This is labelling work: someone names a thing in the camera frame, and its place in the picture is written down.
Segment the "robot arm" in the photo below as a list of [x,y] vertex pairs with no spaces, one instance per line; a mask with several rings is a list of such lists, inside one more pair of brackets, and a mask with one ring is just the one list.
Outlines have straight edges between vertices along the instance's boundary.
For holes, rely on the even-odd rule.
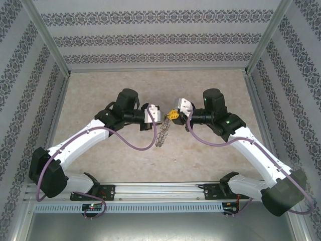
[[[184,98],[176,101],[172,121],[178,125],[185,125],[190,111],[191,127],[194,124],[207,125],[225,142],[236,138],[246,138],[249,141],[235,141],[235,147],[258,170],[264,181],[244,177],[237,172],[231,172],[220,180],[220,189],[227,193],[243,194],[263,202],[265,207],[274,215],[281,216],[291,207],[303,200],[304,195],[280,171],[283,169],[303,189],[306,185],[306,175],[301,171],[293,171],[289,166],[273,156],[251,133],[245,122],[235,114],[228,113],[224,96],[218,89],[208,89],[203,93],[204,109],[196,109]],[[277,168],[256,146],[259,145],[277,164]]]
[[117,101],[110,103],[100,111],[95,118],[81,131],[65,140],[64,142],[44,150],[38,148],[34,151],[29,170],[29,177],[38,183],[40,173],[47,161],[67,142],[72,141],[63,151],[54,158],[45,171],[41,190],[47,197],[55,197],[62,191],[82,192],[96,196],[99,182],[88,173],[73,174],[67,172],[70,164],[93,145],[110,137],[112,133],[105,129],[89,131],[92,128],[107,127],[118,131],[128,124],[140,124],[140,130],[150,130],[152,119],[147,113],[147,108],[156,123],[162,121],[159,106],[144,104],[139,107],[138,93],[131,89],[124,89],[119,93]]

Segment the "perforated metal strip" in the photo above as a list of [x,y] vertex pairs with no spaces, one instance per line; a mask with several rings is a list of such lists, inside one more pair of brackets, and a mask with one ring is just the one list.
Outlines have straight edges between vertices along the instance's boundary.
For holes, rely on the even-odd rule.
[[[35,213],[80,213],[82,204],[40,203]],[[177,212],[222,212],[221,202],[203,203],[109,203],[107,213],[177,213]]]

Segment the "wall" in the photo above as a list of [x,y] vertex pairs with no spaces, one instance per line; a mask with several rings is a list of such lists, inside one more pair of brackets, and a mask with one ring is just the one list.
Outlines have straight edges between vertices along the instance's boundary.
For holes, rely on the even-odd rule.
[[72,71],[246,67],[279,2],[34,1]]
[[291,3],[252,73],[279,158],[308,177],[313,240],[321,240],[320,3]]
[[0,0],[0,240],[9,235],[34,147],[44,146],[65,77],[19,0]]

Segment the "black plastic cover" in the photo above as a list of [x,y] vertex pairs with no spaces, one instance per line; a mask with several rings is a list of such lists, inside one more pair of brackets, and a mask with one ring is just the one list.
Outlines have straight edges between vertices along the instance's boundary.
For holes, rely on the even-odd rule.
[[238,172],[230,172],[229,174],[226,174],[224,177],[220,179],[220,190],[222,193],[227,197],[229,194],[232,194],[233,192],[231,191],[228,182],[230,179],[236,175],[239,175]]
[[112,111],[118,117],[123,117],[123,112],[126,110],[133,110],[138,101],[138,93],[133,89],[123,89],[118,94],[117,100],[113,105]]
[[214,121],[227,115],[224,95],[219,89],[207,89],[203,92],[205,110],[212,112]]
[[145,111],[141,109],[134,109],[124,111],[123,120],[126,123],[144,123],[145,121]]
[[105,124],[105,127],[108,127],[114,131],[118,131],[124,127],[125,121],[122,118],[114,115],[109,109],[103,109],[95,115],[95,119],[100,120]]
[[[37,148],[31,159],[29,178],[36,184],[41,171],[51,156],[42,147]],[[67,186],[67,177],[60,166],[60,160],[53,160],[46,169],[40,189],[47,197],[55,197]]]
[[[305,190],[306,175],[301,169],[291,173],[290,177]],[[266,209],[278,217],[304,199],[304,195],[288,178],[280,180],[272,188],[262,189],[261,193]]]
[[172,122],[176,125],[180,125],[180,126],[183,126],[187,123],[187,116],[181,112],[180,110],[178,110],[178,114],[179,114],[179,117],[176,118],[176,119],[172,119]]
[[228,113],[228,116],[215,122],[216,128],[223,130],[222,139],[227,142],[230,135],[234,135],[235,131],[241,127],[246,127],[246,123],[236,114]]
[[[91,192],[89,191],[88,194],[93,195],[95,197],[100,197],[105,201],[113,201],[114,197],[115,197],[115,193],[116,193],[116,186],[115,185],[103,185],[100,184],[98,186],[97,192],[96,194],[91,194]],[[97,201],[97,199],[95,198],[91,198],[91,197],[87,197],[87,196],[83,196],[81,194],[72,192],[70,194],[70,200],[71,201]]]

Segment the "metal frame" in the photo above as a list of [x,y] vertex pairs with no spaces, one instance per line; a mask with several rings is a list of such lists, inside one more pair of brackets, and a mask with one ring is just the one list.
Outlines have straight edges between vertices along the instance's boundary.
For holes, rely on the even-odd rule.
[[259,44],[257,45],[256,49],[254,50],[252,57],[246,67],[247,73],[252,73],[255,65],[259,61],[265,47],[270,42],[277,26],[281,22],[285,12],[287,11],[288,7],[290,6],[292,0],[281,0],[279,6],[275,10],[271,21],[269,22],[262,38],[260,39]]
[[[263,142],[268,150],[275,154],[273,142],[268,131],[267,123],[263,114],[262,107],[260,105],[257,93],[253,86],[253,80],[249,73],[252,72],[257,64],[262,52],[266,45],[270,41],[274,31],[277,28],[281,18],[285,11],[288,9],[291,0],[281,0],[277,10],[275,11],[272,20],[270,21],[267,29],[265,30],[257,48],[255,49],[252,58],[249,61],[248,66],[244,68],[222,68],[222,67],[196,67],[196,68],[123,68],[123,69],[90,69],[90,72],[113,72],[113,71],[180,71],[180,70],[231,70],[241,69],[243,71],[244,79],[248,89],[248,93],[254,108],[255,116],[260,128],[260,132],[263,138]],[[68,78],[70,71],[63,59],[57,45],[55,44],[48,28],[43,22],[39,12],[37,11],[32,0],[22,0],[22,3],[30,15],[32,21],[37,27],[39,33],[47,44],[50,52],[54,56],[59,67],[63,71],[64,75]],[[73,72],[89,72],[89,70],[74,70]],[[64,98],[68,88],[67,79],[65,86],[63,87],[63,94],[58,103],[58,111],[53,120],[53,127],[50,130],[47,147],[51,145],[54,139],[55,131],[58,125],[59,116],[64,103]],[[203,190],[199,189],[196,184],[204,183],[216,183],[216,182],[186,182],[186,183],[115,183],[116,193],[115,200],[109,201],[111,203],[220,203],[233,202],[234,200],[205,200]],[[27,190],[24,195],[23,203],[16,220],[12,236],[8,240],[26,240],[29,227],[32,223],[33,214],[37,206],[35,200],[36,186],[35,184],[28,184]],[[43,201],[44,204],[49,203],[90,203],[88,202],[73,202],[70,201],[70,193],[62,193],[55,198],[46,198]],[[300,206],[296,205],[295,210],[300,211]],[[289,213],[289,219],[297,240],[312,240],[308,232],[305,220],[303,216]]]
[[64,60],[62,54],[60,53],[55,40],[51,36],[44,20],[42,19],[40,13],[38,12],[33,0],[21,0],[22,5],[26,9],[28,15],[30,16],[32,22],[36,26],[39,34],[47,45],[50,53],[53,55],[56,63],[58,64],[60,70],[63,72],[64,76],[68,76],[70,70]]

